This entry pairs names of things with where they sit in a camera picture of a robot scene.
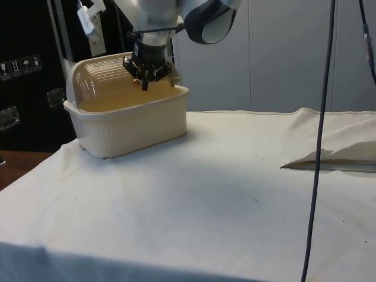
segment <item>container lid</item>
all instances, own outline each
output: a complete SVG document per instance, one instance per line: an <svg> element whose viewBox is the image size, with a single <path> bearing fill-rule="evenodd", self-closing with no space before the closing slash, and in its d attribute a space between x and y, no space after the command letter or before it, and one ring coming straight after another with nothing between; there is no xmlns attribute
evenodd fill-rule
<svg viewBox="0 0 376 282"><path fill-rule="evenodd" d="M68 76L66 83L67 100L79 108L82 102L102 98L116 91L135 91L140 86L133 84L131 74L123 67L124 57L131 52L89 59L77 63ZM166 79L155 84L180 81L180 75L173 65L173 71Z"/></svg>

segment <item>gray wall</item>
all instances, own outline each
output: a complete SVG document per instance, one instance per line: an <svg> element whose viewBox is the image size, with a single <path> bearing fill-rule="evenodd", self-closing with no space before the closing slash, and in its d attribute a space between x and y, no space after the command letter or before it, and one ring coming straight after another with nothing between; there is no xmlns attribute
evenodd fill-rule
<svg viewBox="0 0 376 282"><path fill-rule="evenodd" d="M376 38L376 1L364 5ZM328 0L245 0L217 45L178 34L175 57L191 90L189 110L319 109L329 11ZM357 0L338 0L334 35L328 110L376 110Z"/></svg>

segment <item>white fabric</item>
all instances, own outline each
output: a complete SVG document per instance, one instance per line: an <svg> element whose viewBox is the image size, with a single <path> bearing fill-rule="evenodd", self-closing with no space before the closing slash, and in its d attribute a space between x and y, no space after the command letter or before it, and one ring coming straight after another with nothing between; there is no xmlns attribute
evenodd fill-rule
<svg viewBox="0 0 376 282"><path fill-rule="evenodd" d="M320 113L300 109L292 116L284 134L282 165L315 161ZM324 162L375 164L376 112L325 114L321 148Z"/></svg>
<svg viewBox="0 0 376 282"><path fill-rule="evenodd" d="M117 159L63 146L0 192L0 281L300 281L313 174L279 168L293 121L189 113L187 136ZM374 281L375 181L321 175L309 281Z"/></svg>

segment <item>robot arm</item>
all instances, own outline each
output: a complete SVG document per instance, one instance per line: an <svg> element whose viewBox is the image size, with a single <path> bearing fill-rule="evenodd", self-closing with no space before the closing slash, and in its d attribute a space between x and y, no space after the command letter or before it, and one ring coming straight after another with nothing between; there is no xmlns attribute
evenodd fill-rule
<svg viewBox="0 0 376 282"><path fill-rule="evenodd" d="M131 34L135 38L132 58L124 60L124 67L147 90L149 82L161 80L172 70L165 60L165 49L178 29L179 16L191 40L214 44L231 30L241 1L114 0L133 25ZM93 2L103 4L102 0Z"/></svg>

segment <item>black cable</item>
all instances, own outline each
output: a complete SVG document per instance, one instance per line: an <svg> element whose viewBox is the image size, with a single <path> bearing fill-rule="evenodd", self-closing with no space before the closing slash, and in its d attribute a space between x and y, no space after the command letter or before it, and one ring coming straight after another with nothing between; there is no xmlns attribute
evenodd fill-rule
<svg viewBox="0 0 376 282"><path fill-rule="evenodd" d="M318 124L318 133L317 133L315 176L314 176L314 183L313 183L310 221L308 224L307 248L305 251L306 257L304 259L304 267L303 267L303 273L301 276L301 282L306 281L307 272L308 272L308 264L310 262L310 254L311 254L313 222L315 218L315 208L316 208L316 200L317 200L318 177L320 175L321 141L323 139L323 128L324 128L324 117L325 117L325 109L326 109L326 101L327 101L331 51L333 47L334 16L335 16L335 0L331 0L328 49L327 49L327 58L326 58L326 64L325 64L323 93L322 93L322 98L321 98L320 121Z"/></svg>
<svg viewBox="0 0 376 282"><path fill-rule="evenodd" d="M365 12L364 12L363 0L359 0L359 6L360 6L360 12L362 14L363 25L366 25L367 21L365 20Z"/></svg>
<svg viewBox="0 0 376 282"><path fill-rule="evenodd" d="M376 84L376 73L375 73L375 69L371 69L371 74L372 74L372 77L374 78L374 82Z"/></svg>
<svg viewBox="0 0 376 282"><path fill-rule="evenodd" d="M360 12L362 15L362 23L363 23L363 39L364 39L364 48L367 57L368 64L371 69L372 78L376 84L376 73L375 73L375 60L374 60L374 51L372 47L372 39L370 37L370 31L368 29L367 20L365 18L364 12L364 5L363 0L359 0Z"/></svg>

